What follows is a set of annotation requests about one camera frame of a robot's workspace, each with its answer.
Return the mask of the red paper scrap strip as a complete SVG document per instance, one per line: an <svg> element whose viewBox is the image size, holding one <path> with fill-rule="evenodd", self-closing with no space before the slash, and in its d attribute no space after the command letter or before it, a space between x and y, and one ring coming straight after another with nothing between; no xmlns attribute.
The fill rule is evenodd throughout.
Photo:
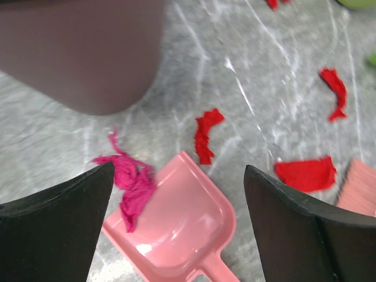
<svg viewBox="0 0 376 282"><path fill-rule="evenodd" d="M209 149L209 133L213 126L225 120L218 108L205 111L203 116L196 118L197 130L194 136L194 146L201 165L211 165L215 154Z"/></svg>

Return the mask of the magenta paper scrap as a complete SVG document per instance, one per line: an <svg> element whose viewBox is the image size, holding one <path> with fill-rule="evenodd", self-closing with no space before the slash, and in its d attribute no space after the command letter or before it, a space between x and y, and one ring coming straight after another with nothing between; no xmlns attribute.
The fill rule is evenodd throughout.
<svg viewBox="0 0 376 282"><path fill-rule="evenodd" d="M126 231L132 233L143 209L157 189L154 168L136 160L118 146L118 131L108 135L115 150L114 155L98 156L92 160L97 165L111 162L115 167L114 185L124 191L119 208L125 222Z"/></svg>

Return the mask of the large red paper scrap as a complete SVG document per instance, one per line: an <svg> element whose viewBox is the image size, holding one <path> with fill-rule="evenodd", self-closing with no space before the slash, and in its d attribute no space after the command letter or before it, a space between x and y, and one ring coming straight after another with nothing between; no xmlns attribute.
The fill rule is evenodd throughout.
<svg viewBox="0 0 376 282"><path fill-rule="evenodd" d="M337 170L331 156L319 159L277 162L274 170L286 185L303 193L324 191L335 183Z"/></svg>

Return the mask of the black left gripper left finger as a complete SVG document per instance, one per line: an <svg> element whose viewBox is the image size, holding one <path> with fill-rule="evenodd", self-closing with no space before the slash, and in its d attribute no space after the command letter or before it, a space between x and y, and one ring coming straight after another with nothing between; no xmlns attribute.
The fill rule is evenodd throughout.
<svg viewBox="0 0 376 282"><path fill-rule="evenodd" d="M86 281L114 171L108 162L1 204L1 281Z"/></svg>

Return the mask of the pink plastic brush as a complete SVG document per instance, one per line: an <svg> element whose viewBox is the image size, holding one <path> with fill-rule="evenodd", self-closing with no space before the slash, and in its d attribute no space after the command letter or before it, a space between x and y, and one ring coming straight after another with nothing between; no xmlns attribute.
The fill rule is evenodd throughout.
<svg viewBox="0 0 376 282"><path fill-rule="evenodd" d="M352 160L336 206L375 217L375 169L360 160Z"/></svg>

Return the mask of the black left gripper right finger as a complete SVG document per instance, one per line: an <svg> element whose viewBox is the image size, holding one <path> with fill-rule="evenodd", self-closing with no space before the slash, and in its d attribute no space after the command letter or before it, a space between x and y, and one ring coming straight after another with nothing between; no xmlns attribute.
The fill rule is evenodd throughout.
<svg viewBox="0 0 376 282"><path fill-rule="evenodd" d="M266 281L375 281L375 217L247 165L244 192Z"/></svg>

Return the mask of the pink plastic dustpan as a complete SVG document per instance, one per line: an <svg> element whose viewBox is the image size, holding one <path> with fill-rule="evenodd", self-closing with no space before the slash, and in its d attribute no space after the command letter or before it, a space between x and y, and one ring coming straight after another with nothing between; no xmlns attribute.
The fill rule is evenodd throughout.
<svg viewBox="0 0 376 282"><path fill-rule="evenodd" d="M233 206L186 152L157 174L157 190L126 231L120 210L102 230L146 281L236 281L220 257L236 231Z"/></svg>

